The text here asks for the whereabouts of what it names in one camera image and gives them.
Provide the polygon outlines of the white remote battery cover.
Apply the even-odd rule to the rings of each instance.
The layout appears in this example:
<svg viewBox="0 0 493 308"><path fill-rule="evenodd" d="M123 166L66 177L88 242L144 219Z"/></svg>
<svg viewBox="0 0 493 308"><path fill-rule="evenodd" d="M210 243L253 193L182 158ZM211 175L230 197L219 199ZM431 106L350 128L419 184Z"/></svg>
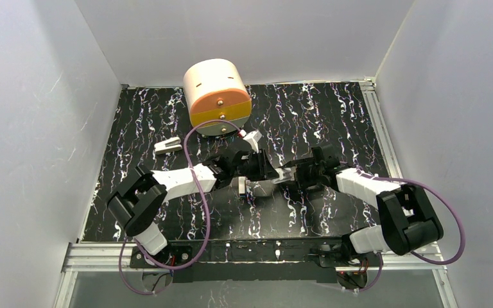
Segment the white remote battery cover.
<svg viewBox="0 0 493 308"><path fill-rule="evenodd" d="M238 177L238 194L241 198L247 195L247 178L244 176Z"/></svg>

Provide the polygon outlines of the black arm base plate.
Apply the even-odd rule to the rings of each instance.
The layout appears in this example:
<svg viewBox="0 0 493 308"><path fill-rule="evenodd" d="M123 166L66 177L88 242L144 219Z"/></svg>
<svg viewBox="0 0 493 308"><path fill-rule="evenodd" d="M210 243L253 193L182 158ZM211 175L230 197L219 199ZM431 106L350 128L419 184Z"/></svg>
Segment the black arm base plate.
<svg viewBox="0 0 493 308"><path fill-rule="evenodd" d="M134 247L132 269L154 270L159 263L173 268L176 283L205 281L314 280L363 287L379 257L356 253L340 237L269 239L172 240L159 253L143 255Z"/></svg>

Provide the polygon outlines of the white remote control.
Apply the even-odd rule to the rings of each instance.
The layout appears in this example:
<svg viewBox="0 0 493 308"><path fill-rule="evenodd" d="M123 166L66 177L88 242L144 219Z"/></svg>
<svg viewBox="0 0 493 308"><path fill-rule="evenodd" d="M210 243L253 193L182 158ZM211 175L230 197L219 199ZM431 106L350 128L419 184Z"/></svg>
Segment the white remote control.
<svg viewBox="0 0 493 308"><path fill-rule="evenodd" d="M258 182L247 182L247 193L256 198L265 198L272 196L279 191L279 185L271 180L263 180Z"/></svg>

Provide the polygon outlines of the aluminium frame rail front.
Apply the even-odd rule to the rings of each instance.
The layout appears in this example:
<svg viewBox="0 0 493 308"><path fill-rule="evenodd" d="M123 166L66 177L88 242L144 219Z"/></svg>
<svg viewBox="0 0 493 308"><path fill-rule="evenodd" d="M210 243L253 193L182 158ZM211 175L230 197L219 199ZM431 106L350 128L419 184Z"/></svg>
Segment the aluminium frame rail front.
<svg viewBox="0 0 493 308"><path fill-rule="evenodd" d="M279 248L276 253L275 248L269 249L271 259L268 261L233 261L236 256L236 247L231 242L225 242L223 248L223 257L216 261L201 261L201 264L218 264L218 265L251 265L251 264L269 264L269 265L289 265L299 264L303 259L298 261L286 261L284 259L287 250ZM446 270L447 266L437 265L424 262L418 257L406 254L398 256L391 252L382 254L384 270ZM62 272L70 271L158 271L158 267L145 262L143 256L138 256L138 249L135 244L128 243L122 247L119 243L80 243L71 244L65 256L62 266Z"/></svg>

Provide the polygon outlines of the white stapler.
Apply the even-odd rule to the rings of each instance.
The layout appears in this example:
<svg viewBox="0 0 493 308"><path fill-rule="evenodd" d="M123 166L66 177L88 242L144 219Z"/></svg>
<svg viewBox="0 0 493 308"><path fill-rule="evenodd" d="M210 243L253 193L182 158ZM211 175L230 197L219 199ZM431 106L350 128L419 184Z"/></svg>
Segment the white stapler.
<svg viewBox="0 0 493 308"><path fill-rule="evenodd" d="M180 137L172 137L154 144L156 155L172 153L182 150L182 141Z"/></svg>

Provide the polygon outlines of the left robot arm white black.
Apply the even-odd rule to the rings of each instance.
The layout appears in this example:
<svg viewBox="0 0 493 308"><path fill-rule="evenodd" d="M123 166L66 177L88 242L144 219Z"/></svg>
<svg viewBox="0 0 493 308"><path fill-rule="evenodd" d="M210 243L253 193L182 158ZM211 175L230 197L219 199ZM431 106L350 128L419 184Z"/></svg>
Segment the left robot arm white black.
<svg viewBox="0 0 493 308"><path fill-rule="evenodd" d="M257 182L278 179L280 174L265 151L250 145L231 147L193 167L150 171L140 164L107 196L106 206L126 235L156 255L168 245L154 221L163 203L225 188L240 176Z"/></svg>

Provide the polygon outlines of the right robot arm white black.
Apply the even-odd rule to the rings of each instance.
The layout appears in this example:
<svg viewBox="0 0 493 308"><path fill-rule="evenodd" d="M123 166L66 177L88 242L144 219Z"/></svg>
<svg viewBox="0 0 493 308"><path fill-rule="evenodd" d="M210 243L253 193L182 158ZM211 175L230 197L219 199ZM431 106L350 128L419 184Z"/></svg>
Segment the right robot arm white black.
<svg viewBox="0 0 493 308"><path fill-rule="evenodd" d="M341 161L335 146L311 149L312 156L291 160L276 169L273 183L287 183L298 190L329 187L377 209L380 223L342 237L342 250L350 255L392 251L410 253L441 239L444 229L423 188L367 176Z"/></svg>

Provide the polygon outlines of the aluminium frame rail right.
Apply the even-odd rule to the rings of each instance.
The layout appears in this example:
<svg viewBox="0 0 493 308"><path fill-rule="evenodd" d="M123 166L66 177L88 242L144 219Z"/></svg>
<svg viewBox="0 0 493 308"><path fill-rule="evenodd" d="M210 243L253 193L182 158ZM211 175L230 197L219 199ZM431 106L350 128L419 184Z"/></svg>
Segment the aluminium frame rail right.
<svg viewBox="0 0 493 308"><path fill-rule="evenodd" d="M374 127L377 141L387 166L388 173L391 176L401 178L402 172L395 154L390 134L388 133L386 127L385 119L383 117L379 97L376 93L376 84L372 80L367 79L359 81L359 86L364 97L364 101L367 106L368 113L372 121L372 126Z"/></svg>

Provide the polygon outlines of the round pastel drawer box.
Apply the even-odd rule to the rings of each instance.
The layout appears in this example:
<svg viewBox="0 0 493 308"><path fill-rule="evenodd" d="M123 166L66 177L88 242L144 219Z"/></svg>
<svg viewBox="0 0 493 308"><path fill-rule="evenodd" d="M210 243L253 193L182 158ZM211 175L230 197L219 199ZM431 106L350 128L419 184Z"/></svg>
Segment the round pastel drawer box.
<svg viewBox="0 0 493 308"><path fill-rule="evenodd" d="M218 136L243 127L252 113L252 99L236 66L225 59L192 65L183 77L189 119L204 136Z"/></svg>

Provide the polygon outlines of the black marble pattern mat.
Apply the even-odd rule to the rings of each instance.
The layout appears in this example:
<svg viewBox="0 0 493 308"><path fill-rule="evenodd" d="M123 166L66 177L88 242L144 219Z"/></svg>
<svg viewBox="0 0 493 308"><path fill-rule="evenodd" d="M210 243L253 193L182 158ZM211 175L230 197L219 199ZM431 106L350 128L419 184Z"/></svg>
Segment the black marble pattern mat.
<svg viewBox="0 0 493 308"><path fill-rule="evenodd" d="M83 231L89 242L120 242L121 225L108 209L116 187L139 165L152 171L206 164L216 187L164 202L155 222L169 240L277 239L339 236L379 223L377 209L324 185L298 190L273 184L278 167L328 156L369 173L388 174L362 84L291 83L249 85L252 113L246 132L261 135L251 150L236 132L208 137L191 131L180 87L123 89L91 209Z"/></svg>

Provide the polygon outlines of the aluminium frame rail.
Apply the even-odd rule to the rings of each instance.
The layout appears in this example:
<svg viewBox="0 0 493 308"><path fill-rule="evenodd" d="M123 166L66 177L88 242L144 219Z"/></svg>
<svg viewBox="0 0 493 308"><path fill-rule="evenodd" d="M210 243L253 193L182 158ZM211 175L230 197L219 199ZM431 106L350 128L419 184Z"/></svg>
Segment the aluminium frame rail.
<svg viewBox="0 0 493 308"><path fill-rule="evenodd" d="M269 249L271 259L268 261L233 261L236 256L236 247L231 242L225 242L223 248L223 257L216 261L201 261L201 264L218 264L218 265L251 265L251 264L269 264L269 265L289 265L299 264L303 259L298 261L286 261L284 259L287 250L279 248L276 253L275 248ZM398 256L391 252L382 254L384 270L446 270L447 266L437 265L424 262L418 257L406 254ZM143 256L138 256L138 249L135 244L128 243L122 247L119 243L80 243L71 244L65 256L62 266L62 272L70 271L158 271L158 267L145 262Z"/></svg>
<svg viewBox="0 0 493 308"><path fill-rule="evenodd" d="M364 101L367 106L368 113L372 121L372 126L374 127L377 141L387 166L388 173L391 176L401 178L402 172L395 154L390 134L388 133L386 127L385 119L383 117L379 97L376 93L376 84L372 80L367 79L359 81L359 86L364 97Z"/></svg>

